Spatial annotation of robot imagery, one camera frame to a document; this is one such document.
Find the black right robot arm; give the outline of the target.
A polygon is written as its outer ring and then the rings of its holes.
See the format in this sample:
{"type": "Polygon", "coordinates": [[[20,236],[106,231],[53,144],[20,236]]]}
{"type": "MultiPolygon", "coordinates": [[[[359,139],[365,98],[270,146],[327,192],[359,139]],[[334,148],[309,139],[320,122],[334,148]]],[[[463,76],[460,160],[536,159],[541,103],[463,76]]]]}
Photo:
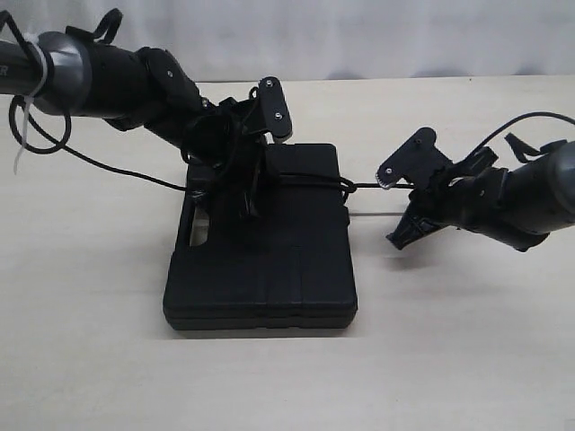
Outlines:
{"type": "Polygon", "coordinates": [[[521,252],[574,226],[574,143],[563,140],[514,171],[489,167],[437,189],[413,191],[386,239],[401,250],[449,226],[521,252]]]}

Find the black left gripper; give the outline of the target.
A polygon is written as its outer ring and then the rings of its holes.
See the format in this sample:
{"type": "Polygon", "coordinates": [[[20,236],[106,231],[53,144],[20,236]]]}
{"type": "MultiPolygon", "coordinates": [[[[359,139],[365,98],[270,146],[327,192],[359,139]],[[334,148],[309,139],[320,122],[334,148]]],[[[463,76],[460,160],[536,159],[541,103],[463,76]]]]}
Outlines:
{"type": "Polygon", "coordinates": [[[231,97],[188,122],[183,133],[183,161],[208,167],[212,175],[187,186],[196,204],[207,211],[217,198],[231,198],[241,218],[258,217],[260,178],[275,180],[266,163],[271,131],[264,118],[264,98],[252,93],[244,101],[231,97]]]}

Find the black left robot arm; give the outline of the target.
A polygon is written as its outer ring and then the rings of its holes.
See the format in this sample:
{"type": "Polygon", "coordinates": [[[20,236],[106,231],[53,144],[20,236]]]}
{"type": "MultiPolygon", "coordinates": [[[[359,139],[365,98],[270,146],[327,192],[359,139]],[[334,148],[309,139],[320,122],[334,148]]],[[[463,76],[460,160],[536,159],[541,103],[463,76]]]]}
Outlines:
{"type": "Polygon", "coordinates": [[[247,99],[213,103],[162,48],[129,51],[77,29],[42,33],[37,41],[1,45],[1,91],[12,107],[26,102],[41,112],[101,119],[119,131],[145,128],[175,146],[185,162],[210,175],[192,187],[199,201],[237,200],[244,216],[274,175],[266,160],[267,137],[292,132],[281,83],[262,78],[247,99]]]}

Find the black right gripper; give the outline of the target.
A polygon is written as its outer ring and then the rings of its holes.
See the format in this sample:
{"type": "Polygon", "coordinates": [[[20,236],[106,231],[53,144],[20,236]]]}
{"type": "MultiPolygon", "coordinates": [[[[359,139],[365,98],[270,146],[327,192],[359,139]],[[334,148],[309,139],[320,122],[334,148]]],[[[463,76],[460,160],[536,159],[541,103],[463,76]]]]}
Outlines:
{"type": "Polygon", "coordinates": [[[410,204],[386,239],[397,249],[446,227],[472,233],[499,231],[499,170],[488,168],[476,176],[441,182],[410,194],[410,204]]]}

